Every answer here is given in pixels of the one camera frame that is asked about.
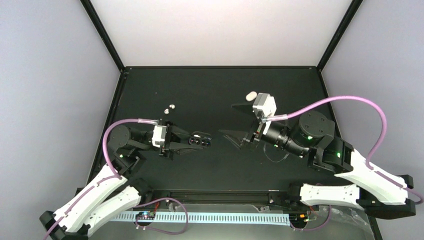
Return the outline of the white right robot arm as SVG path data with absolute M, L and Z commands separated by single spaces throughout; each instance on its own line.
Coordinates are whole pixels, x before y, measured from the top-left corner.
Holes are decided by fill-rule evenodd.
M 301 206 L 333 205 L 363 210 L 367 215 L 393 220 L 416 215 L 416 203 L 409 199 L 413 187 L 409 175 L 392 175 L 366 161 L 354 147 L 335 135 L 334 121 L 310 110 L 290 127 L 278 121 L 254 120 L 249 131 L 222 130 L 237 148 L 273 145 L 288 154 L 307 158 L 307 165 L 349 181 L 348 185 L 292 183 L 285 204 L 293 210 Z

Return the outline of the black earbud charging case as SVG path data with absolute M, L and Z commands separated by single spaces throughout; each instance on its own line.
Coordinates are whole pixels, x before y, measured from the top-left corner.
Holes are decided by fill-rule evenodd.
M 210 147 L 211 141 L 212 136 L 209 133 L 201 131 L 192 132 L 188 139 L 188 143 L 190 145 L 196 145 L 201 147 Z

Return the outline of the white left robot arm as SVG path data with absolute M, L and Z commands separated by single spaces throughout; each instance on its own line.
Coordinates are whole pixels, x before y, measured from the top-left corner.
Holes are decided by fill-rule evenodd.
M 211 146 L 211 136 L 189 132 L 171 121 L 127 118 L 112 123 L 101 143 L 105 164 L 68 203 L 39 218 L 45 238 L 87 240 L 100 227 L 128 209 L 158 206 L 160 199 L 138 172 L 146 162 L 144 151 L 172 159 Z

